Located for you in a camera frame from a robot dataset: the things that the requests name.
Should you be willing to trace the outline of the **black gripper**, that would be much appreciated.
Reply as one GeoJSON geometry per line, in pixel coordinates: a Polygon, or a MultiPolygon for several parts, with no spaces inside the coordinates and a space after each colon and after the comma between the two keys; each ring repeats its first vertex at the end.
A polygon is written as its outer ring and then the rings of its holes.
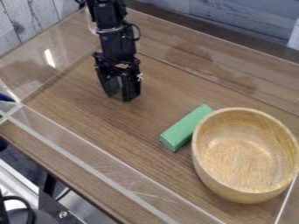
{"type": "Polygon", "coordinates": [[[96,29],[101,51],[93,53],[97,78],[108,97],[119,92],[121,80],[121,97],[124,102],[132,101],[141,91],[140,60],[136,58],[136,41],[140,31],[135,24],[96,29]]]}

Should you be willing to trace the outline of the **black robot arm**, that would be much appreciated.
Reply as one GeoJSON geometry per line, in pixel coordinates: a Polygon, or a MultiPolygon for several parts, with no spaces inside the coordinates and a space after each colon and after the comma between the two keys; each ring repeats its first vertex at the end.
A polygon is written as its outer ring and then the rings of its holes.
{"type": "Polygon", "coordinates": [[[135,36],[139,27],[125,20],[124,0],[75,0],[88,8],[91,21],[96,24],[96,34],[101,51],[93,52],[95,70],[107,96],[121,92],[124,102],[132,101],[141,92],[140,59],[136,57],[135,36]]]}

